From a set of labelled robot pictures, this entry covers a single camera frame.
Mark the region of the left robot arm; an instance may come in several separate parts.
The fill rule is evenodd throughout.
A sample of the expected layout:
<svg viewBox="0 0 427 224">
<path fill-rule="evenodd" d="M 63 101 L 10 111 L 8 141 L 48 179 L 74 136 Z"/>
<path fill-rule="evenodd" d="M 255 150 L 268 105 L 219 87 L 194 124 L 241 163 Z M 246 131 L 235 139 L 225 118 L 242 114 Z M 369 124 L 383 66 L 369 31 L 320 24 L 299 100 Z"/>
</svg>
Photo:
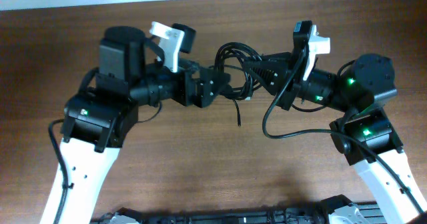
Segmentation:
<svg viewBox="0 0 427 224">
<path fill-rule="evenodd" d="M 59 162 L 42 223 L 88 223 L 139 108 L 166 99 L 204 108 L 225 89 L 230 75 L 179 57 L 189 53 L 195 31 L 158 22 L 148 34 L 135 27 L 105 30 L 99 65 L 83 78 L 54 141 Z"/>
</svg>

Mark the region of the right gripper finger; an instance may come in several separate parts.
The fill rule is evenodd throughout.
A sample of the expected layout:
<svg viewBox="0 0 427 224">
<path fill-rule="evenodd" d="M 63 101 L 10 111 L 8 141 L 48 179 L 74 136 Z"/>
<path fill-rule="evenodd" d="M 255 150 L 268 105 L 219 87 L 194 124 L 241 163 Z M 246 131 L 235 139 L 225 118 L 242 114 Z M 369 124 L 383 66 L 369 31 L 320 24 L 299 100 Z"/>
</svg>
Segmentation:
<svg viewBox="0 0 427 224">
<path fill-rule="evenodd" d="M 263 61 L 289 61 L 291 57 L 292 57 L 292 54 L 290 52 L 261 55 L 261 58 Z"/>
<path fill-rule="evenodd" d="M 285 59 L 244 61 L 243 70 L 252 77 L 254 91 L 264 88 L 270 95 L 279 93 L 290 73 L 289 62 Z"/>
</svg>

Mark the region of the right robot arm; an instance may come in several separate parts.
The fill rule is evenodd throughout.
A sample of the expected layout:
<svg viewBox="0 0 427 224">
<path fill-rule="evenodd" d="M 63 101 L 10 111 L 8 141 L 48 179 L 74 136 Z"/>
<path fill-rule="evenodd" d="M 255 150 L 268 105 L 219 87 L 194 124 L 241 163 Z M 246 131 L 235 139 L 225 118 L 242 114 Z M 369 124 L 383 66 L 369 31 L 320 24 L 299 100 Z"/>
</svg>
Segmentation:
<svg viewBox="0 0 427 224">
<path fill-rule="evenodd" d="M 412 176 L 403 144 L 384 111 L 397 94 L 389 58 L 365 54 L 336 73 L 316 68 L 330 52 L 330 39 L 311 21 L 294 27 L 294 48 L 244 61 L 243 68 L 289 109 L 295 99 L 342 112 L 327 133 L 373 194 L 387 223 L 411 223 L 426 213 L 426 200 Z"/>
</svg>

